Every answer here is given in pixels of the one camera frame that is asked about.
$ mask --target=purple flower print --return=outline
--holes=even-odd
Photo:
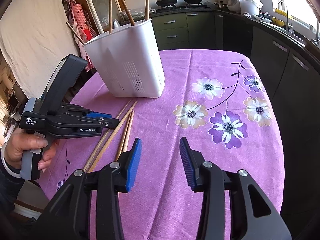
[[[245,78],[243,81],[244,81],[245,85],[249,86],[250,90],[253,90],[257,93],[260,90],[262,90],[264,92],[261,80],[259,78],[255,77],[254,75],[247,76],[247,78]]]
[[[57,184],[57,186],[58,186],[57,192],[58,192],[58,190],[62,187],[63,183],[64,183],[64,179],[63,179],[63,180],[59,180],[59,182],[58,182],[58,184]]]
[[[213,142],[224,142],[227,149],[241,147],[240,139],[248,137],[247,125],[240,120],[238,114],[231,111],[227,111],[226,114],[216,112],[209,120],[213,124],[208,131],[213,136]]]

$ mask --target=white sheet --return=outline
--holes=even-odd
[[[28,98],[41,97],[61,59],[79,55],[61,0],[13,0],[0,20],[0,49]]]

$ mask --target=purple tablecloth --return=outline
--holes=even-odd
[[[160,98],[139,98],[129,141],[142,140],[142,155],[129,194],[120,194],[122,225],[130,240],[194,240],[202,193],[187,185],[179,140],[186,136],[226,171],[246,169],[280,211],[284,159],[269,98],[250,60],[219,50],[160,52],[165,88]],[[116,116],[128,98],[115,98],[96,73],[72,103]],[[117,134],[96,170],[114,160]],[[38,180],[49,198],[75,169],[83,168],[100,138],[63,140],[53,163]],[[92,238],[95,231],[92,211]],[[226,204],[226,239],[230,205]]]

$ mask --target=chopstick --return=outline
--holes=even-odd
[[[109,0],[109,33],[112,33],[112,0]]]
[[[149,20],[149,0],[146,0],[146,11],[144,14],[145,21]]]
[[[66,22],[66,24],[68,25],[68,27],[70,28],[70,30],[73,32],[73,34],[78,38],[78,40],[82,43],[82,45],[84,45],[85,42],[81,39],[81,37],[79,36],[79,34],[76,33],[76,31],[72,28],[72,26],[70,25],[70,23]]]
[[[128,104],[131,102],[132,100],[130,99],[125,105],[124,107],[121,109],[121,111],[119,112],[119,114],[116,116],[116,118],[119,118],[119,116],[123,113],[123,111],[127,108]],[[89,159],[87,160],[83,170],[84,172],[88,172],[88,170],[90,169],[90,167],[92,166],[94,160],[97,158],[98,156],[98,151],[100,150],[102,144],[104,143],[106,137],[108,136],[109,132],[111,131],[111,129],[108,129],[104,135],[101,137],[100,141],[98,142],[98,144],[96,145],[96,147],[94,148],[93,152],[91,153]]]
[[[118,126],[113,130],[112,134],[110,135],[110,137],[108,138],[108,140],[106,141],[105,145],[102,147],[102,149],[100,150],[99,154],[97,155],[96,159],[94,160],[92,166],[89,169],[89,172],[92,172],[94,170],[94,168],[96,167],[98,161],[100,160],[100,158],[102,157],[103,153],[105,152],[105,150],[109,147],[111,141],[113,140],[113,138],[116,136],[116,134],[118,133],[118,131],[120,130],[120,128],[122,127],[122,125],[124,124],[124,121],[127,119],[127,117],[129,116],[130,112],[133,110],[133,108],[136,106],[138,101],[135,101],[133,103],[133,105],[130,107],[130,109],[128,110],[128,112],[124,115],[124,117],[121,119],[120,123],[118,124]]]
[[[134,115],[134,110],[132,110],[132,113],[131,113],[131,115],[130,115],[130,117],[129,117],[129,126],[128,126],[128,129],[127,129],[127,133],[126,133],[126,135],[125,135],[122,152],[126,152],[126,151],[127,151],[127,148],[128,148],[130,131],[131,131],[131,126],[132,126],[132,121],[133,121],[133,115]]]
[[[134,23],[134,20],[133,20],[133,18],[132,18],[132,16],[131,16],[131,13],[130,13],[127,5],[125,4],[125,1],[124,1],[124,0],[121,0],[121,2],[122,2],[122,4],[123,4],[123,6],[124,6],[124,10],[125,10],[125,12],[126,12],[126,14],[127,14],[127,17],[128,17],[128,19],[129,19],[129,21],[130,21],[130,23],[131,23],[131,26],[135,26],[136,24]]]
[[[122,134],[122,137],[121,137],[121,140],[120,140],[118,152],[117,152],[117,155],[116,155],[116,158],[115,158],[115,162],[118,160],[120,154],[123,152],[124,140],[125,140],[125,137],[126,137],[126,134],[127,134],[127,130],[128,130],[128,126],[129,126],[129,123],[130,123],[131,115],[132,115],[132,112],[129,114],[129,117],[128,117],[128,120],[127,120],[127,124],[126,124],[126,126],[124,128],[124,131],[123,131],[123,134]]]

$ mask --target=flower pattern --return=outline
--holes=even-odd
[[[197,83],[193,83],[192,86],[193,92],[199,93],[203,98],[207,97],[209,100],[212,100],[213,97],[221,98],[224,93],[222,83],[217,79],[198,78]]]
[[[63,183],[64,183],[64,179],[63,179],[63,180],[59,180],[59,182],[58,182],[58,184],[57,184],[57,186],[58,186],[57,192],[58,192],[58,190],[62,187]]]
[[[262,85],[262,82],[259,78],[257,78],[256,76],[252,75],[252,76],[247,76],[246,79],[243,80],[244,84],[249,86],[249,89],[255,92],[259,92],[260,90],[264,92],[264,88]]]
[[[199,105],[196,101],[187,100],[183,106],[178,105],[173,114],[178,117],[176,119],[177,125],[184,129],[188,128],[189,125],[198,129],[199,126],[205,125],[203,118],[208,115],[208,112],[205,110],[205,106]]]
[[[271,114],[268,102],[261,98],[248,98],[243,101],[246,109],[243,112],[247,115],[249,121],[257,121],[260,127],[270,126]]]
[[[224,142],[227,149],[241,147],[240,139],[248,136],[247,125],[240,120],[238,114],[231,111],[227,111],[226,114],[216,112],[209,120],[213,124],[208,131],[212,135],[213,142],[216,144]]]

